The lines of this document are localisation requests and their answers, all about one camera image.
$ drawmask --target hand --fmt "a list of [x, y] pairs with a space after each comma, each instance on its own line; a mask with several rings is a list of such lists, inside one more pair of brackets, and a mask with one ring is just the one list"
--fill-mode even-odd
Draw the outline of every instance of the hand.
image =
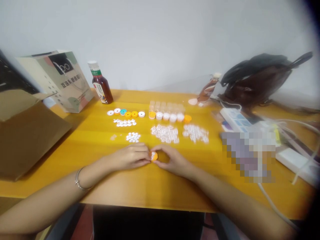
[[144, 143], [134, 143], [106, 156], [114, 171], [131, 169], [150, 163], [149, 149]]
[[151, 151], [164, 151], [169, 157], [169, 163], [160, 162], [158, 160], [154, 161], [160, 168], [165, 169], [169, 172], [172, 172], [175, 175], [190, 178], [192, 171], [195, 169], [195, 166], [192, 165], [187, 159], [185, 159], [176, 149], [168, 145], [158, 145], [151, 149]]

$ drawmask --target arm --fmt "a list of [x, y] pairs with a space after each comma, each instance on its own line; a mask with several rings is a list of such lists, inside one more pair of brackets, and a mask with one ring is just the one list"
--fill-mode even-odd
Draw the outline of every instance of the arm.
[[194, 182], [250, 239], [291, 239], [295, 231], [277, 214], [231, 185], [188, 162], [176, 149], [159, 145], [169, 163], [154, 161], [160, 168]]
[[[144, 143], [132, 144], [84, 167], [78, 177], [79, 184], [83, 188], [89, 188], [111, 172], [148, 163], [148, 147]], [[75, 185], [76, 173], [40, 189], [1, 215], [0, 239], [27, 239], [29, 234], [46, 228], [79, 201], [88, 191]]]

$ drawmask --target cardboard box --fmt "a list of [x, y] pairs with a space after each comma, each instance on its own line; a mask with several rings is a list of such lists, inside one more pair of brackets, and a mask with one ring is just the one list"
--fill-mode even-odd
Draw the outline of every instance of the cardboard box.
[[65, 112], [79, 113], [93, 98], [73, 52], [57, 50], [18, 57], [19, 63]]
[[0, 93], [0, 180], [18, 180], [70, 130], [70, 123], [42, 103], [48, 96]]

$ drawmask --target silver bracelet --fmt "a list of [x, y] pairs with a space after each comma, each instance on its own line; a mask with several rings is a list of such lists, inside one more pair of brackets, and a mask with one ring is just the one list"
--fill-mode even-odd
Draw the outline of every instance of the silver bracelet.
[[83, 168], [84, 168], [84, 167], [80, 168], [79, 171], [77, 172], [77, 175], [76, 175], [76, 185], [78, 185], [78, 187], [79, 187], [81, 190], [84, 191], [84, 190], [89, 190], [89, 189], [91, 189], [92, 187], [90, 187], [90, 188], [83, 188], [83, 187], [81, 187], [80, 184], [79, 184], [78, 176], [79, 176], [80, 171], [81, 171]]

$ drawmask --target yellow table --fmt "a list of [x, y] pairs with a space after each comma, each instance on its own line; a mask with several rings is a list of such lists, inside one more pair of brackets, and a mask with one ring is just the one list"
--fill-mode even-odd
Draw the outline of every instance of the yellow table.
[[[182, 136], [183, 123], [175, 123], [179, 130], [180, 143], [172, 143], [173, 147], [196, 166], [269, 206], [257, 184], [246, 183], [240, 176], [240, 172], [236, 171], [235, 166], [230, 163], [230, 159], [227, 159], [226, 154], [222, 152], [222, 142], [219, 138], [222, 128], [211, 116], [212, 110], [221, 108], [218, 104], [204, 108], [191, 106], [188, 104], [188, 99], [194, 98], [193, 94], [126, 90], [113, 90], [112, 93], [114, 103], [105, 105], [95, 98], [79, 114], [64, 113], [59, 106], [53, 106], [53, 112], [73, 124], [72, 130], [21, 180], [15, 183], [0, 181], [0, 196], [26, 198], [68, 173], [128, 145], [129, 142], [126, 141], [128, 132], [141, 134], [140, 142], [145, 142], [150, 148], [160, 144], [160, 140], [150, 133], [150, 128], [159, 123], [157, 120], [150, 120], [146, 116], [136, 118], [136, 126], [116, 127], [113, 119], [125, 119], [125, 117], [106, 114], [108, 110], [115, 108], [147, 113], [150, 100], [154, 100], [182, 103], [186, 108], [186, 114], [192, 116], [191, 123], [209, 131], [209, 144], [203, 142], [194, 144], [189, 138]], [[287, 113], [276, 106], [255, 110], [269, 117], [305, 119], [305, 117]], [[305, 129], [299, 131], [298, 135], [307, 139], [307, 144], [314, 147], [315, 136]], [[276, 178], [276, 183], [263, 184], [263, 186], [275, 205], [291, 219], [304, 218], [307, 207], [312, 201], [314, 189], [301, 179], [293, 186], [290, 181], [294, 174], [279, 162], [275, 163], [272, 174]], [[155, 164], [111, 174], [82, 202], [158, 209], [216, 211], [211, 201], [193, 183], [168, 173]]]

